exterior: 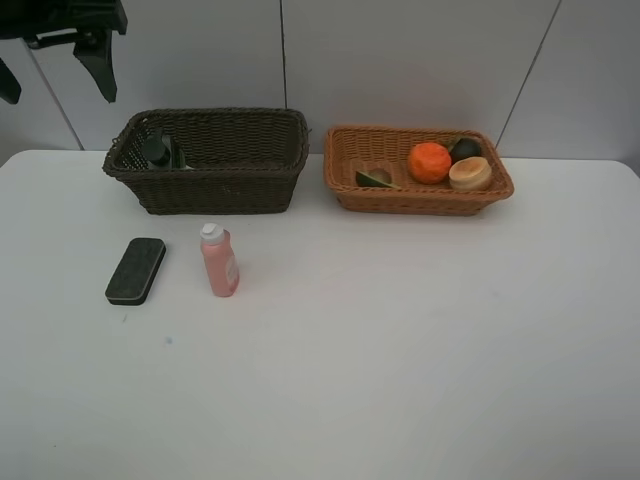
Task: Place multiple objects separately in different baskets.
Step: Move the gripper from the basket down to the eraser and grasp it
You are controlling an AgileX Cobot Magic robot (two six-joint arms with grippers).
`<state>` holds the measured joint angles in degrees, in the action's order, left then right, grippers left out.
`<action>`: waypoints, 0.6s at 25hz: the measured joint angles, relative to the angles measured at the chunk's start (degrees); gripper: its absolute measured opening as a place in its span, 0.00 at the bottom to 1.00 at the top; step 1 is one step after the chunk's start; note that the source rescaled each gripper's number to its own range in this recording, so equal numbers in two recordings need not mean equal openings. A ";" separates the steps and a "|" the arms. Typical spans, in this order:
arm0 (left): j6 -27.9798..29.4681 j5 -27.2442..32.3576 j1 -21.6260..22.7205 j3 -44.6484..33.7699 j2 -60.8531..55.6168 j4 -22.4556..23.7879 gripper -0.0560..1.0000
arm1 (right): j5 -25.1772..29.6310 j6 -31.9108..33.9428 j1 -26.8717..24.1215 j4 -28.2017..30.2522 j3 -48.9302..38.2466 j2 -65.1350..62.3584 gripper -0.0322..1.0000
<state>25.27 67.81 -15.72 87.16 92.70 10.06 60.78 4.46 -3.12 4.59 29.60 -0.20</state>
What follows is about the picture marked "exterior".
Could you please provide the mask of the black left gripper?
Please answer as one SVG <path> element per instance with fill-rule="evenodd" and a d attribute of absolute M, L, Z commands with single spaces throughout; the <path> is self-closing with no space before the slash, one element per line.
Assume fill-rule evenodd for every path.
<path fill-rule="evenodd" d="M 1 39 L 22 39 L 31 49 L 75 43 L 74 57 L 103 98 L 114 103 L 117 84 L 112 32 L 125 35 L 128 19 L 120 1 L 1 0 Z M 22 88 L 0 60 L 0 98 L 17 104 Z"/>

